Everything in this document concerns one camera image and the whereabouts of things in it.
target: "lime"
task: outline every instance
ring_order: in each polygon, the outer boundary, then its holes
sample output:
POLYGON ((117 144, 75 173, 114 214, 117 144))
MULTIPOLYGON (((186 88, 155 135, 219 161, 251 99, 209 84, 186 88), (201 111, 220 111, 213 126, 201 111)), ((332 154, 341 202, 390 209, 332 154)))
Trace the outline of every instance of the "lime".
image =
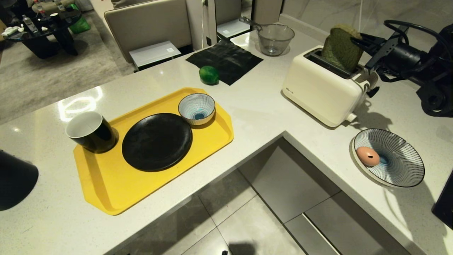
POLYGON ((200 68, 198 73, 200 74, 201 81, 206 84, 214 85, 219 83, 219 71, 215 67, 205 65, 200 68))

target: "black table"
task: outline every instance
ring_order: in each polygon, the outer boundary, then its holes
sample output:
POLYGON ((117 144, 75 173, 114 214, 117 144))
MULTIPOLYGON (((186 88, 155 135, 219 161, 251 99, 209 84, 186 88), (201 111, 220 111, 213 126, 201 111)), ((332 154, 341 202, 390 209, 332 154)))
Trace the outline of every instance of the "black table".
POLYGON ((68 54, 78 55, 76 48, 74 47, 74 38, 69 33, 69 27, 75 24, 82 16, 82 13, 78 10, 65 12, 61 14, 61 20, 53 22, 51 20, 35 21, 36 27, 39 32, 17 32, 10 36, 4 37, 6 40, 21 42, 27 48, 29 48, 38 58, 46 59, 54 56, 58 53, 59 46, 64 49, 68 54), (47 27, 47 31, 41 31, 41 27, 47 27), (47 36, 54 35, 58 43, 50 42, 47 36))

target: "kitchen counter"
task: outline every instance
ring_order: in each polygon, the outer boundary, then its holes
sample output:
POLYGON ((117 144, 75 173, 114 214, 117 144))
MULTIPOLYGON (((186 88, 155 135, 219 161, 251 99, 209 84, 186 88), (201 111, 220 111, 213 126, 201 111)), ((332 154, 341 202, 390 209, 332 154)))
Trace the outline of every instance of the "kitchen counter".
POLYGON ((411 253, 453 254, 453 230, 430 211, 453 166, 453 119, 425 115, 413 85, 379 82, 379 93, 357 110, 360 122, 326 128, 281 94, 293 57, 321 42, 296 32, 291 50, 279 57, 259 52, 255 32, 233 42, 264 61, 232 86, 202 84, 198 68, 181 57, 1 125, 1 148, 33 162, 39 179, 24 201, 0 211, 0 254, 104 254, 281 136, 411 253), (182 87, 206 90, 231 115, 233 142, 118 216, 85 202, 67 121, 88 110, 112 120, 182 87), (349 145, 365 128, 411 143, 424 161, 424 181, 394 189, 364 176, 349 145))

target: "small bowl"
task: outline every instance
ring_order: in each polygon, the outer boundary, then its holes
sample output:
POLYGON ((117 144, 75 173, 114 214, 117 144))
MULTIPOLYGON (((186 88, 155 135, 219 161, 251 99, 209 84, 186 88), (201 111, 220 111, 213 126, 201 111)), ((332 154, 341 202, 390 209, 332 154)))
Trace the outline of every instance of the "small bowl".
POLYGON ((179 102, 178 111, 190 125, 203 125, 216 113, 216 102, 203 93, 190 94, 179 102))
POLYGON ((387 130, 371 128, 360 131, 352 140, 351 151, 363 173, 391 187, 414 187, 424 178, 424 165, 417 151, 403 138, 387 130), (380 163, 364 165, 356 154, 359 147, 377 152, 380 163))

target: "toaster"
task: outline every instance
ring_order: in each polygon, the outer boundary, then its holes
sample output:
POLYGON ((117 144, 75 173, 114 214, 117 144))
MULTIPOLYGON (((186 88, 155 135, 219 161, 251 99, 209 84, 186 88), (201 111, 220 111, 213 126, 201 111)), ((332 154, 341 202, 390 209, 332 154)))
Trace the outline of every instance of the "toaster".
POLYGON ((283 94, 329 127, 353 121, 353 111, 367 92, 377 90, 377 75, 358 65, 354 72, 338 68, 321 57, 317 46, 293 59, 283 84, 283 94))

